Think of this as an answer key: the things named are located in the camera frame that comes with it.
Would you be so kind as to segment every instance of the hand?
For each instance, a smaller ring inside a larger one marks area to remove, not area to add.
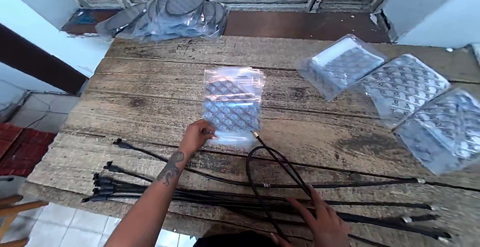
[[[180,142],[178,151],[185,156],[190,156],[205,144],[208,139],[218,139],[215,135],[215,128],[206,120],[195,121],[187,127]]]
[[[350,227],[337,216],[335,210],[330,207],[325,201],[323,201],[317,194],[315,189],[309,186],[311,191],[311,197],[315,204],[315,217],[303,207],[297,200],[292,197],[288,197],[287,200],[292,203],[292,206],[296,208],[303,219],[310,227],[313,233],[313,246],[314,247],[350,247],[348,233],[350,233]],[[286,242],[279,235],[272,234],[272,239],[276,244],[281,247],[293,247],[292,244]]]

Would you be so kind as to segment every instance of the packaged cable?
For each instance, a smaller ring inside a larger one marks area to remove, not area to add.
[[[229,11],[225,4],[211,0],[150,0],[120,11],[95,28],[105,38],[218,39],[225,30]]]
[[[447,79],[410,54],[389,61],[358,83],[390,129],[450,87]]]
[[[386,61],[386,56],[349,34],[323,52],[301,61],[297,71],[332,101],[340,92]]]
[[[215,127],[219,140],[211,143],[250,147],[260,130],[265,76],[251,67],[205,70],[203,118]]]
[[[479,123],[480,102],[456,88],[416,111],[395,134],[415,158],[439,175],[479,160]]]

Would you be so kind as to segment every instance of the tattoo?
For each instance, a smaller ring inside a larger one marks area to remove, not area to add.
[[[169,179],[174,178],[175,176],[180,175],[180,169],[177,167],[177,162],[183,161],[183,158],[185,156],[183,155],[183,152],[176,151],[172,154],[168,162],[165,164],[165,167],[162,169],[162,171],[158,174],[156,180],[161,181],[163,178],[165,178],[165,182],[163,184],[169,185]]]

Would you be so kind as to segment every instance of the clear plastic bag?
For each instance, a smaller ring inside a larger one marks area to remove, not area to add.
[[[358,83],[390,129],[450,87],[447,79],[410,54],[387,62]]]
[[[141,3],[140,12],[136,6],[99,23],[97,32],[106,38],[118,34],[118,37],[141,41],[177,37],[218,39],[225,30],[230,11],[225,4],[210,0],[150,0]],[[122,13],[128,15],[113,19]]]
[[[250,147],[260,130],[265,76],[251,67],[205,70],[203,118],[215,127],[219,140],[211,143]]]
[[[396,130],[432,173],[460,170],[480,157],[480,103],[457,88],[436,97]]]
[[[139,3],[128,9],[119,11],[114,16],[95,26],[96,32],[102,39],[110,40],[117,35],[122,38],[131,38],[136,22],[147,13],[147,4]]]
[[[332,101],[340,92],[386,61],[387,57],[349,34],[323,52],[297,64],[297,71]]]

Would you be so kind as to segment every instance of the tiled floor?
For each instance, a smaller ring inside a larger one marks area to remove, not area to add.
[[[78,100],[72,96],[34,93],[9,123],[57,133]],[[0,198],[16,194],[24,181],[22,177],[14,177],[11,182],[0,181]],[[36,199],[24,198],[20,203],[33,200]],[[1,242],[29,237],[27,247],[102,247],[119,221],[50,203],[20,213]],[[195,237],[162,230],[156,247],[192,247],[195,242]]]
[[[25,199],[21,203],[32,201]],[[27,247],[102,247],[120,219],[50,203],[19,214],[2,243],[29,237]],[[162,230],[155,247],[192,247],[195,237]]]
[[[79,97],[33,93],[14,115],[10,124],[42,132],[57,133]]]

